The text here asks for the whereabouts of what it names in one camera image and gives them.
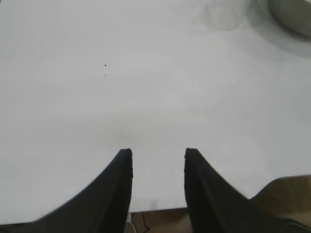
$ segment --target black cable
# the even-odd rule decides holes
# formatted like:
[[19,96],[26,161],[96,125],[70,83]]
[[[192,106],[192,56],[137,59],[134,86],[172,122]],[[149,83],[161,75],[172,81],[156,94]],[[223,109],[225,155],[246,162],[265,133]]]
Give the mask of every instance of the black cable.
[[147,227],[147,226],[146,226],[145,214],[144,214],[144,212],[142,212],[142,219],[143,219],[143,222],[144,222],[144,226],[145,226],[145,228],[146,228],[146,230],[145,230],[143,233],[146,233],[147,231],[150,230],[150,227]]

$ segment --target white table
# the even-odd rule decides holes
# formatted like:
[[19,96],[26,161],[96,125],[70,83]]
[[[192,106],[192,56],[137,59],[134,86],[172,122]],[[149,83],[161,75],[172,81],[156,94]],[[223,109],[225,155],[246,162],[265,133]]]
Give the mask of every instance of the white table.
[[131,211],[185,207],[198,148],[246,197],[311,173],[311,45],[200,0],[2,0],[0,223],[32,221],[134,153]]

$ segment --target wooden floor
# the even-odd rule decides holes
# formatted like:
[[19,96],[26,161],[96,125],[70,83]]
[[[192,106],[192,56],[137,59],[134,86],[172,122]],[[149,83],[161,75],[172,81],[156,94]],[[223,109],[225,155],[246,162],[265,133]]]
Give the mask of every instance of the wooden floor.
[[[252,201],[267,213],[291,218],[311,227],[311,176],[274,181]],[[133,216],[137,233],[192,232],[186,209],[136,213]],[[129,224],[126,232],[135,233]]]

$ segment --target white surface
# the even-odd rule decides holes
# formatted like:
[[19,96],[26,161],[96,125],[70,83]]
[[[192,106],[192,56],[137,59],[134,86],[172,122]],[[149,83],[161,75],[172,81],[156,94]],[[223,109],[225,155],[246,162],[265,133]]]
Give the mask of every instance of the white surface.
[[186,147],[248,198],[311,173],[311,45],[254,9],[219,31],[208,4],[2,0],[0,223],[63,204],[121,148],[131,211],[186,205]]

